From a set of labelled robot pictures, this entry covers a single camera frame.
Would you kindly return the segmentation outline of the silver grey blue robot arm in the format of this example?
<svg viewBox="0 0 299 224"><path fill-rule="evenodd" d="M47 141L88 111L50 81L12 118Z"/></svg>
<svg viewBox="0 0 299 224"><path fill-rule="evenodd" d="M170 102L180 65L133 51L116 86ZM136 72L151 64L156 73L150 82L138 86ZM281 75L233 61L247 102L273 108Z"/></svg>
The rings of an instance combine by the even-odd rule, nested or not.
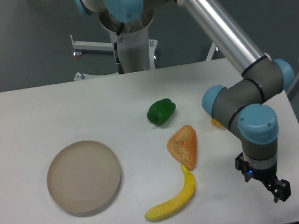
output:
<svg viewBox="0 0 299 224"><path fill-rule="evenodd" d="M169 0L74 0L82 15L97 13L110 32L119 74L151 67L148 26L153 11ZM265 102L292 84L291 66L270 60L216 0L174 0L184 7L242 76L227 88L214 85L202 99L204 110L242 142L235 167L245 180L260 181L275 201L291 195L277 171L278 122Z"/></svg>

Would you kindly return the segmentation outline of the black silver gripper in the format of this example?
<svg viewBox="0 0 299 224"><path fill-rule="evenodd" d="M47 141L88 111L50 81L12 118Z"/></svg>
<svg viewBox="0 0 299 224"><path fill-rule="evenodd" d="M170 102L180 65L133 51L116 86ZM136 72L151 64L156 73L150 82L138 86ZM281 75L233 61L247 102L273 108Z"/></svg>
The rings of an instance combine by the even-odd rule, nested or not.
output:
<svg viewBox="0 0 299 224"><path fill-rule="evenodd" d="M255 160L242 152L235 158L235 169L241 172L245 182L250 179L261 181L265 188L273 195L275 202L285 202L291 196L290 183L278 179L277 153L266 160Z"/></svg>

